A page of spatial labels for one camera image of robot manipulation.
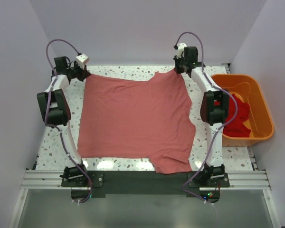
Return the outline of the pink t shirt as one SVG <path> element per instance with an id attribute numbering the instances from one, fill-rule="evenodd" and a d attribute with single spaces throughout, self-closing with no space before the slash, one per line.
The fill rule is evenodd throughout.
<path id="1" fill-rule="evenodd" d="M 191 105 L 185 81 L 174 70 L 147 81 L 91 75 L 77 150 L 83 158 L 148 158 L 157 173 L 191 171 Z"/>

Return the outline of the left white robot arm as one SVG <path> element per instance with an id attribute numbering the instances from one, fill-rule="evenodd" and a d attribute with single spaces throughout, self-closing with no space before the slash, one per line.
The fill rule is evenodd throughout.
<path id="1" fill-rule="evenodd" d="M 43 122 L 55 128 L 61 140 L 66 163 L 62 178 L 63 187 L 91 187 L 92 181 L 79 155 L 71 134 L 71 111 L 64 94 L 72 79 L 82 79 L 87 72 L 68 57 L 56 57 L 49 87 L 37 94 Z"/>

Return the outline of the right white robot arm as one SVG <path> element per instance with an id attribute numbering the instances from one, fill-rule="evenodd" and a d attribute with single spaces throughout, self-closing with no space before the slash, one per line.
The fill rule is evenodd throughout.
<path id="1" fill-rule="evenodd" d="M 186 73 L 198 85 L 203 93 L 200 107 L 200 117 L 207 131 L 206 159 L 201 170 L 190 180 L 197 186 L 206 186 L 210 181 L 219 181 L 225 176 L 225 166 L 222 158 L 222 136 L 224 123 L 229 109 L 229 96 L 205 72 L 204 64 L 198 62 L 198 50 L 184 43 L 174 46 L 175 71 Z"/>

